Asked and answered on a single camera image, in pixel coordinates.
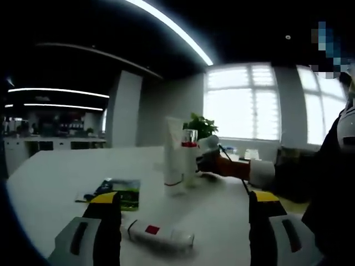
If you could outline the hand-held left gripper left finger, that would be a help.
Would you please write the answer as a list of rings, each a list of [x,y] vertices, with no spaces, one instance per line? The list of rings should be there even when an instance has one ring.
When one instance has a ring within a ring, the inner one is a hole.
[[[94,198],[55,237],[50,265],[120,265],[120,194]]]

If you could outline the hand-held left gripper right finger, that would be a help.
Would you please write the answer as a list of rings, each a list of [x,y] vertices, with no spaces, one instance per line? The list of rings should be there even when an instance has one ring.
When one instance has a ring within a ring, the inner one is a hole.
[[[250,191],[251,265],[320,265],[323,254],[314,234],[280,200],[264,191]]]

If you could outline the person's right hand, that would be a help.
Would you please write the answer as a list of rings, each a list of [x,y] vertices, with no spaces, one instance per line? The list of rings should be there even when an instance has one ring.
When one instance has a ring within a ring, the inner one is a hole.
[[[225,177],[236,177],[249,180],[250,164],[231,161],[220,154],[204,154],[196,159],[197,169],[201,172],[210,172]]]

